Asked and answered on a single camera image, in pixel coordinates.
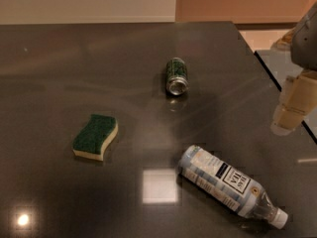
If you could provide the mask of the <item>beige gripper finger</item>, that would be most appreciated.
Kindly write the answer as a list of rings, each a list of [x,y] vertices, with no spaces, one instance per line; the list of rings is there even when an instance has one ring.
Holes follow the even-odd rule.
[[[270,125],[277,136],[293,132],[317,106],[317,71],[303,69],[296,77],[288,76],[279,95]]]
[[[295,29],[289,30],[281,38],[279,38],[277,41],[275,41],[271,45],[271,48],[273,50],[278,50],[278,51],[289,51],[294,32],[295,32]]]

